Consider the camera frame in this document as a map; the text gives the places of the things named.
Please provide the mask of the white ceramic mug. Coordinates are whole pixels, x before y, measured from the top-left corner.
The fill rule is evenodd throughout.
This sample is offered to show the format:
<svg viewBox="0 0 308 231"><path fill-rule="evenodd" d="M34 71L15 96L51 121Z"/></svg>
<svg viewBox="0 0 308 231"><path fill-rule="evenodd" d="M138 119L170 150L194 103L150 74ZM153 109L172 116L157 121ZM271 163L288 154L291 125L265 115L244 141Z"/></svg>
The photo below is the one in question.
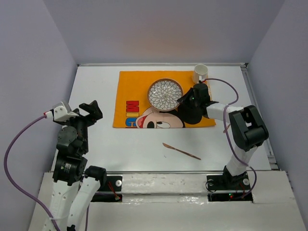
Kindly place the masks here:
<svg viewBox="0 0 308 231"><path fill-rule="evenodd" d="M204 64L197 64L193 70L193 82L196 84L199 80L208 78L208 67Z"/></svg>

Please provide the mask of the copper knife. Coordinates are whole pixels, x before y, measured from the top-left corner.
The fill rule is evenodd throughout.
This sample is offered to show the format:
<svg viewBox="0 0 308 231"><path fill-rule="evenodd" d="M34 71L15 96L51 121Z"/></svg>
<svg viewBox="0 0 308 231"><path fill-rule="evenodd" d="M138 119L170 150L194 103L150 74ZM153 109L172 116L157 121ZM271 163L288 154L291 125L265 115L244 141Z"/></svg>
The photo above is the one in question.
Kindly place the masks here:
<svg viewBox="0 0 308 231"><path fill-rule="evenodd" d="M182 153L182 154L184 154L184 155L187 155L187 156L189 156L189 157L192 157L192 158L194 158L194 159L202 160L201 158L199 158L199 157L197 157L197 156L195 156L195 155L193 155L193 154L190 154L190 153L188 153L188 152L185 152L185 151L182 151L182 150L177 149L177 148L175 148L175 147L172 147L172 146L170 146L170 145L168 145L168 144L166 144L166 143L162 143L162 145L163 145L164 147L166 147L166 148L175 150L175 151L177 151L177 152L180 152L180 153Z"/></svg>

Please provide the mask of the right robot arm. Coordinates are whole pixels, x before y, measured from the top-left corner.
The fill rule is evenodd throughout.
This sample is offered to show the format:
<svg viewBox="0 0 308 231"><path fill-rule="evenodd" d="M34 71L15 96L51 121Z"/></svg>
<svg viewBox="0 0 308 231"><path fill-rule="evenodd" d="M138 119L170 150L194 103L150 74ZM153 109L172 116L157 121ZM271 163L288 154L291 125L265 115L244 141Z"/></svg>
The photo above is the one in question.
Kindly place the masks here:
<svg viewBox="0 0 308 231"><path fill-rule="evenodd" d="M178 111L188 124L197 124L203 117L223 122L232 156L221 175L207 177L208 191L235 190L244 185L252 155L269 138L258 109L253 105L234 107L233 102L222 104L213 101L207 84L203 82L195 84L177 101Z"/></svg>

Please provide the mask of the yellow Mickey Mouse cloth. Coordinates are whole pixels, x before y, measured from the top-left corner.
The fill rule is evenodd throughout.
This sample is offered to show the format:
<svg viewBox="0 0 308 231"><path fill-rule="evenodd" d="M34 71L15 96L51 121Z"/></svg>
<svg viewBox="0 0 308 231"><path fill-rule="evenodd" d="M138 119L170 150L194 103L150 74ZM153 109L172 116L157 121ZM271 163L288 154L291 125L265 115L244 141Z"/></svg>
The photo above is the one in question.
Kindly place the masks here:
<svg viewBox="0 0 308 231"><path fill-rule="evenodd" d="M161 112L151 107L147 93L152 83L169 78L177 81L183 95L194 85L193 71L121 71L117 88L114 128L201 128L215 126L213 119L202 118L191 125L178 108Z"/></svg>

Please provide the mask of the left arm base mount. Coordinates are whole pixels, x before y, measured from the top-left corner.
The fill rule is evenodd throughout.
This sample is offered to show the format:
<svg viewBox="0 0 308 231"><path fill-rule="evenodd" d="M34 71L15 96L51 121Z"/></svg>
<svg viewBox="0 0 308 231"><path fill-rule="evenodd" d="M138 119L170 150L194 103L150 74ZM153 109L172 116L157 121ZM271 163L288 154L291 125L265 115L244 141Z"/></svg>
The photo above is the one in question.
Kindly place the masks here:
<svg viewBox="0 0 308 231"><path fill-rule="evenodd" d="M120 203L122 202L122 175L107 175L107 181L101 186L91 202Z"/></svg>

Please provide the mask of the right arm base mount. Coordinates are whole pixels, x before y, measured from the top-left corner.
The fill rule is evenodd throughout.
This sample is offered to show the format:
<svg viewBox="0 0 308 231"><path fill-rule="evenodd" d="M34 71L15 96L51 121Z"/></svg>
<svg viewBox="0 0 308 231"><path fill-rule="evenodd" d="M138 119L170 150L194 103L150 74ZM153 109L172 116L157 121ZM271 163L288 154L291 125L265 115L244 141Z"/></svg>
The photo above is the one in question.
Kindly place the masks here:
<svg viewBox="0 0 308 231"><path fill-rule="evenodd" d="M231 185L223 181L222 175L207 175L205 188L209 202L253 202L252 193L248 193L251 187L247 173L243 179Z"/></svg>

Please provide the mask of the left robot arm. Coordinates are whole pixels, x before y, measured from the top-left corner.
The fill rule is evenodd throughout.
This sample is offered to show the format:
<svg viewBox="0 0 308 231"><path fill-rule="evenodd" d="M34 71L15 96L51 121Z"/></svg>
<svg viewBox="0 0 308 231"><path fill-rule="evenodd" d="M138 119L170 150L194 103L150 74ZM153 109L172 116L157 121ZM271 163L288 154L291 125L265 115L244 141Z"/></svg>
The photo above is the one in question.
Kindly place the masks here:
<svg viewBox="0 0 308 231"><path fill-rule="evenodd" d="M72 110L60 102L52 110L53 121L62 125L57 134L58 151L53 170L53 187L44 231L77 231L90 202L106 186L106 169L86 167L89 151L88 128L102 119L97 101L82 103Z"/></svg>

